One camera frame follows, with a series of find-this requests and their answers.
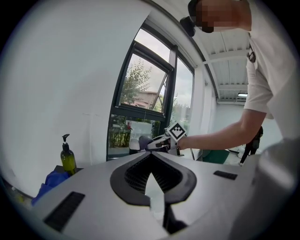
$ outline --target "hand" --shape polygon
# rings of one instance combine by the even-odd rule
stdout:
[[[188,148],[188,146],[187,146],[187,140],[188,140],[187,137],[181,138],[181,139],[178,141],[178,143],[177,143],[177,147],[179,147],[180,150],[187,149],[187,148]]]

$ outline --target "ceiling light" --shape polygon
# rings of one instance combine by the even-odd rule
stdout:
[[[247,93],[239,93],[238,94],[239,97],[243,97],[243,98],[246,98],[248,96]]]

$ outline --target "soap bottle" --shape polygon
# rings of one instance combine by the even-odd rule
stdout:
[[[74,153],[70,150],[69,144],[66,142],[69,135],[70,134],[66,134],[62,136],[64,143],[62,144],[60,158],[65,172],[72,176],[76,173],[76,162]]]

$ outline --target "black and white tag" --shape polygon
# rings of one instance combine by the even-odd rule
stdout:
[[[178,122],[168,127],[167,132],[175,142],[178,142],[186,134],[186,130]]]

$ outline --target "glass pane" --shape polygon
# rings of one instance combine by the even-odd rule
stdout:
[[[133,54],[127,69],[120,103],[163,112],[158,97],[161,98],[165,93],[162,84],[164,76],[164,71]]]
[[[154,138],[158,136],[160,121],[111,115],[108,134],[109,158],[129,155],[129,143],[140,136]]]
[[[143,29],[139,30],[135,37],[135,41],[143,44],[144,46],[155,52],[157,55],[162,57],[164,60],[169,62],[170,49],[162,42],[157,40],[154,36],[145,32]]]
[[[178,58],[171,123],[179,122],[187,131],[191,118],[193,74]]]

